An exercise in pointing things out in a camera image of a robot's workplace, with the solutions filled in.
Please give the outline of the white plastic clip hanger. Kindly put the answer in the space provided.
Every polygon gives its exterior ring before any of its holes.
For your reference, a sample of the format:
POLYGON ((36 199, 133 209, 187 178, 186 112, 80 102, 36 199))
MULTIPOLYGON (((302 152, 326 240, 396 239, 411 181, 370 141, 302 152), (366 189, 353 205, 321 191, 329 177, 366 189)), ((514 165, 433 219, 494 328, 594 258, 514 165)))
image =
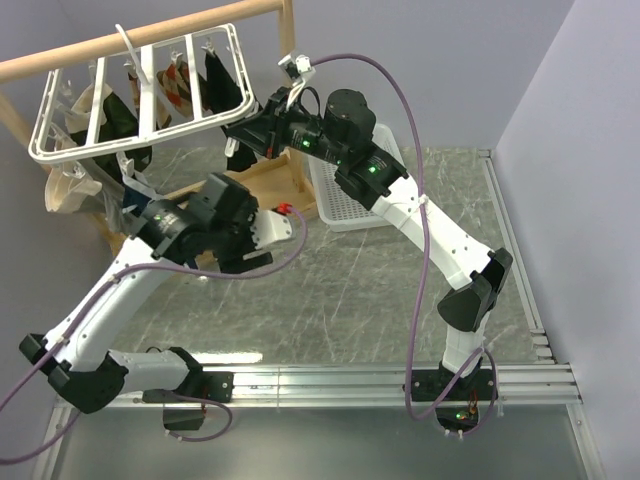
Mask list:
POLYGON ((124 55, 132 61, 134 71, 140 81, 138 126, 135 131, 122 139, 102 140, 100 138, 100 130, 106 124, 103 103, 107 97, 107 67, 111 60, 110 56, 99 57, 89 62, 91 95, 86 112, 75 112, 71 107, 61 102, 64 69, 57 68, 48 72, 31 140, 27 147, 30 157, 35 162, 44 166, 54 166, 93 158, 97 155, 115 154, 120 151, 164 143, 209 128, 230 125, 244 119, 257 107, 239 37, 235 26, 231 23, 141 47, 131 47, 124 55), (220 113, 207 113, 204 109, 203 90, 197 79, 197 47, 200 40, 203 40, 206 45, 210 45, 212 37, 216 34, 221 34, 228 42, 227 49, 231 54, 232 74, 240 89, 241 100, 235 106, 220 113), (156 77, 155 53, 158 49, 170 47, 180 47, 182 59, 187 63, 192 113, 185 121, 162 129, 157 109, 161 94, 160 83, 156 77), (83 128, 86 132, 85 139, 79 145, 64 150, 57 150, 54 147, 54 116, 56 114, 72 116, 87 122, 83 128))

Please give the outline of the navy blue white-trimmed underwear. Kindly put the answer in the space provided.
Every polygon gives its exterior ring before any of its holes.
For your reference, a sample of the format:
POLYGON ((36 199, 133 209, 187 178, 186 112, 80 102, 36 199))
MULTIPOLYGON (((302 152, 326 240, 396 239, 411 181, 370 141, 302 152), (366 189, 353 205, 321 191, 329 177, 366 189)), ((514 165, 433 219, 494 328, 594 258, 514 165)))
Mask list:
POLYGON ((135 217, 140 217, 148 204, 162 198, 147 181, 146 177, 135 171, 133 175, 122 175, 124 194, 122 209, 135 217))

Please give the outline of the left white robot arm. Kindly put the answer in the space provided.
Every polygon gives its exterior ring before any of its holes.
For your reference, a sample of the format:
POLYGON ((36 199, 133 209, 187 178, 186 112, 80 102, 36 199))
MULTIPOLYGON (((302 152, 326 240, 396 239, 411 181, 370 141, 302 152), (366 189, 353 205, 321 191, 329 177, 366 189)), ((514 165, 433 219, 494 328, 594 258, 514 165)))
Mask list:
POLYGON ((171 277, 210 253, 224 276, 269 264, 259 251, 258 199, 235 179, 213 173, 183 202, 153 200, 131 236, 80 304, 45 334, 29 334, 19 350, 51 388, 82 413, 97 412, 121 394, 157 391, 180 402, 203 397, 201 364, 183 347, 117 348, 117 338, 158 299, 171 277))

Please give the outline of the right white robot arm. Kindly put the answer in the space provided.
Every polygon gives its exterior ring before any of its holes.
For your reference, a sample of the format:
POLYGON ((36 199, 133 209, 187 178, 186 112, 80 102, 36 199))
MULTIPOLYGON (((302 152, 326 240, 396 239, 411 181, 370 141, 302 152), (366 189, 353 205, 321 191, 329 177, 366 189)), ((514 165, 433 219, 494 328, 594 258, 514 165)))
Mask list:
POLYGON ((450 286, 437 310, 447 325, 439 366, 442 391, 460 400, 480 381, 484 329, 513 263, 464 231, 421 193, 421 182, 373 140, 376 116, 354 90, 332 92, 321 114, 280 88, 265 107, 231 123, 230 138, 271 158, 296 150, 335 166, 334 181, 364 209, 395 227, 450 286))

